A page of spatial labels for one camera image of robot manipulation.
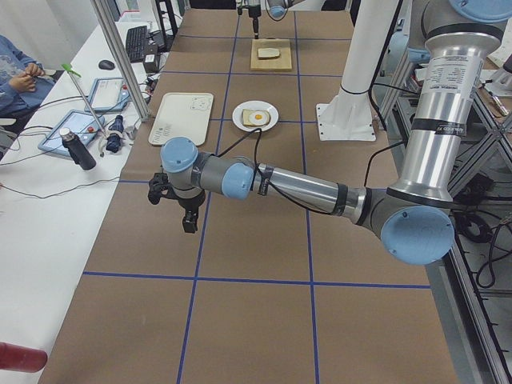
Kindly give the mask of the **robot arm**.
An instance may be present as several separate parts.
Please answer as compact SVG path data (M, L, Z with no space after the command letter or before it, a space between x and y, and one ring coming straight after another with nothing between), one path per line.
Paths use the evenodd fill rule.
M254 39L259 39L259 19L262 16L262 8L265 9L267 16L274 22L281 21L287 14L289 8L299 4L300 1L293 0L236 0L235 7L239 16L247 10L249 18L252 20Z
M343 216L367 228L395 258L425 265L454 243L447 186L486 57L502 42L511 16L508 1L416 1L410 45L430 53L399 179L385 190L351 188L255 160L228 159L198 150L188 138L161 149L162 171L148 198L175 200L183 229L197 229L207 192L242 200L274 190L318 214Z

